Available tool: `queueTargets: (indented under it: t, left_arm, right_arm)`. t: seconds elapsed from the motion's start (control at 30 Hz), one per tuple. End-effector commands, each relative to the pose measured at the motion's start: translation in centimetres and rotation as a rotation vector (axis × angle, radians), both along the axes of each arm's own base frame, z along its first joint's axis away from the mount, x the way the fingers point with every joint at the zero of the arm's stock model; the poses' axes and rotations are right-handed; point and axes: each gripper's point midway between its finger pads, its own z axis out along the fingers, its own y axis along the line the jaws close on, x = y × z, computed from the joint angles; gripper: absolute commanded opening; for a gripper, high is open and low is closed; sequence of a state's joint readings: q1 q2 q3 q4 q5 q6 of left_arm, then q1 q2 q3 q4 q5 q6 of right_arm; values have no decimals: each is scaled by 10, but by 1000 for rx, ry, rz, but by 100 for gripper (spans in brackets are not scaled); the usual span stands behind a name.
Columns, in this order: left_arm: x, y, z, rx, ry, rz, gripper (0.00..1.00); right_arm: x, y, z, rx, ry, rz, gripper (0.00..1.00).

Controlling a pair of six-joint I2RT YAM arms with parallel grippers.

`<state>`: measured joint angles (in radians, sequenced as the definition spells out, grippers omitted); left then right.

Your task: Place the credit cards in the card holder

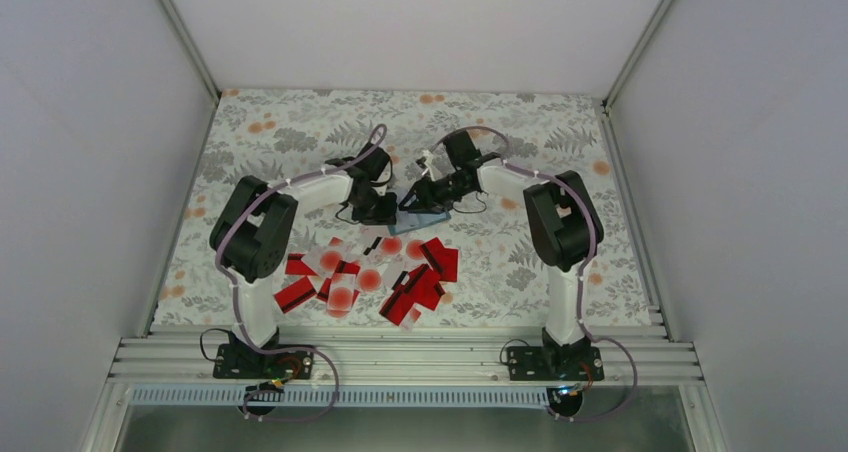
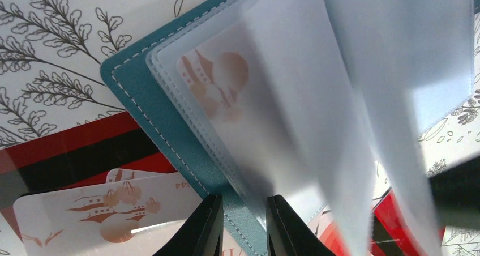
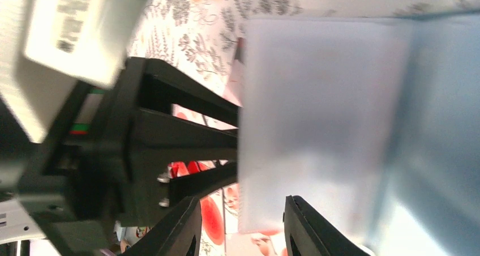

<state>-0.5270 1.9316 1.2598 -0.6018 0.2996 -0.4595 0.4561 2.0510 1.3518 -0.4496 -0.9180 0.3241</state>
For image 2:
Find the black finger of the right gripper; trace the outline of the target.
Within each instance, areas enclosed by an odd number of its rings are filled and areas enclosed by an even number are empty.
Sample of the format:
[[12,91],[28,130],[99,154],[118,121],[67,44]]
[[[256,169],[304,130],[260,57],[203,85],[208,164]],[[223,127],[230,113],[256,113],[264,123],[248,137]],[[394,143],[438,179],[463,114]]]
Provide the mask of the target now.
[[479,156],[429,177],[441,226],[479,230]]

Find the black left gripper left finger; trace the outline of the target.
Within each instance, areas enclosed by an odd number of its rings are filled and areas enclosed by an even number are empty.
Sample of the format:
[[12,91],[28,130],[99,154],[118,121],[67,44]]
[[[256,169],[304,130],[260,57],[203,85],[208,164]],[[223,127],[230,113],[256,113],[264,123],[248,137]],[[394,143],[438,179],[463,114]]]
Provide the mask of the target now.
[[154,256],[220,256],[224,235],[221,195],[209,195]]

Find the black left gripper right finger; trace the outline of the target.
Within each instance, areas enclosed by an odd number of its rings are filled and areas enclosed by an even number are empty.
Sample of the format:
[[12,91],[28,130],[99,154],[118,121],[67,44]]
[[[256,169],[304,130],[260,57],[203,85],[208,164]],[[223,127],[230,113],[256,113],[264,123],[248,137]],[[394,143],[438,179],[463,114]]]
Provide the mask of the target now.
[[334,256],[281,195],[267,198],[268,255]]

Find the blue leather card holder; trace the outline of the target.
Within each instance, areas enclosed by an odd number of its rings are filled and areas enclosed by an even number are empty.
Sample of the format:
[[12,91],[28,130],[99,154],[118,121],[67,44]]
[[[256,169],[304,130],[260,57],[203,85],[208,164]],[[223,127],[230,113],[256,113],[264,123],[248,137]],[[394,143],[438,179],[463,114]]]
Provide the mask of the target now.
[[[475,0],[207,0],[107,59],[101,77],[226,226],[267,249],[267,198],[330,210],[348,255],[371,247],[377,165],[421,255],[441,252],[418,137],[474,87]],[[237,122],[209,120],[177,70],[240,54]]]

